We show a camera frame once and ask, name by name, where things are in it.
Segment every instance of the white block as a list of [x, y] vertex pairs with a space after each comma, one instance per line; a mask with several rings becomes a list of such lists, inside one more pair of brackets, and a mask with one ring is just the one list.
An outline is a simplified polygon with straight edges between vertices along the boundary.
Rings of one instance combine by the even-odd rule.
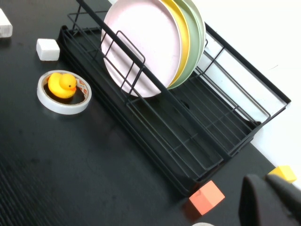
[[56, 61], [60, 56], [60, 48], [54, 39], [38, 39], [37, 52], [42, 61]]
[[0, 9], [0, 38], [8, 38], [13, 34], [13, 26], [4, 14], [3, 10]]

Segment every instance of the rubber duck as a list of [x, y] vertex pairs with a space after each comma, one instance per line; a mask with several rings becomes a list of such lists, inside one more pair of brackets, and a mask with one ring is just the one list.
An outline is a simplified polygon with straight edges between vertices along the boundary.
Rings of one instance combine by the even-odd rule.
[[57, 97], [67, 99], [76, 91], [76, 79], [72, 74], [53, 73], [48, 80], [49, 90]]

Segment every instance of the orange cube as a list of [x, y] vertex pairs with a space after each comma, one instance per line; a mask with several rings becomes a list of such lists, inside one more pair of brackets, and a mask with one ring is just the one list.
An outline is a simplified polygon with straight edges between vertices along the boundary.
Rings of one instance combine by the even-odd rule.
[[218, 187], [209, 181], [207, 184], [197, 190], [190, 198], [190, 202], [198, 210], [201, 215], [204, 215], [220, 203], [225, 196]]

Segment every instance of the wire rack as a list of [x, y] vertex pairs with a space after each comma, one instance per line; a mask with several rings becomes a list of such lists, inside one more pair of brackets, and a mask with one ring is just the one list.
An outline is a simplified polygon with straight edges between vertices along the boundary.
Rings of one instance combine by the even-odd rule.
[[[123, 124], [184, 195], [190, 195], [208, 180], [221, 163], [233, 157], [264, 124], [290, 103], [285, 94], [208, 25], [206, 50], [202, 57], [204, 61], [185, 83], [167, 90], [145, 66], [147, 59], [126, 35], [122, 31], [114, 33], [103, 22], [106, 11], [93, 11], [83, 0], [77, 2], [77, 13], [68, 15], [72, 28], [63, 26], [58, 39], [63, 57], [91, 83], [94, 96]], [[122, 74], [111, 64], [107, 57], [110, 48], [106, 53], [101, 51], [101, 43], [106, 35], [113, 40], [111, 46], [117, 44], [133, 60], [129, 71], [134, 65], [140, 68], [133, 84], [127, 81], [129, 72]], [[210, 47], [211, 43], [220, 47], [216, 53], [212, 51], [214, 48]], [[142, 57], [137, 57], [133, 49]], [[248, 76], [261, 84], [282, 105], [276, 111], [264, 108], [219, 62], [223, 54], [239, 62]], [[122, 76], [122, 85], [127, 83], [138, 97], [123, 92], [115, 84], [106, 70], [104, 60]], [[227, 89], [216, 82], [217, 70], [218, 78], [223, 76], [227, 79], [244, 99], [235, 100], [227, 93]], [[135, 90], [135, 83], [142, 72], [160, 89], [161, 94], [148, 99], [141, 97]], [[246, 110], [240, 102], [249, 102], [255, 112], [264, 117], [254, 119], [250, 114], [254, 110]]]

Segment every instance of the black table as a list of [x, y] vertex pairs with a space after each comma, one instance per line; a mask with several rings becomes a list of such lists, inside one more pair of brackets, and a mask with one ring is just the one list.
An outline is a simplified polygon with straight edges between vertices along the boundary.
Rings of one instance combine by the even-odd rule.
[[[110, 6], [106, 0], [87, 3]], [[37, 38], [56, 39], [77, 7], [75, 0], [0, 0], [14, 27], [11, 39], [0, 40], [0, 223], [192, 225], [182, 209], [187, 199], [95, 99], [84, 113], [68, 117], [38, 101], [43, 73], [72, 68], [62, 60], [41, 62]], [[226, 198], [198, 222], [239, 225], [243, 176], [272, 169], [248, 144], [212, 177]]]

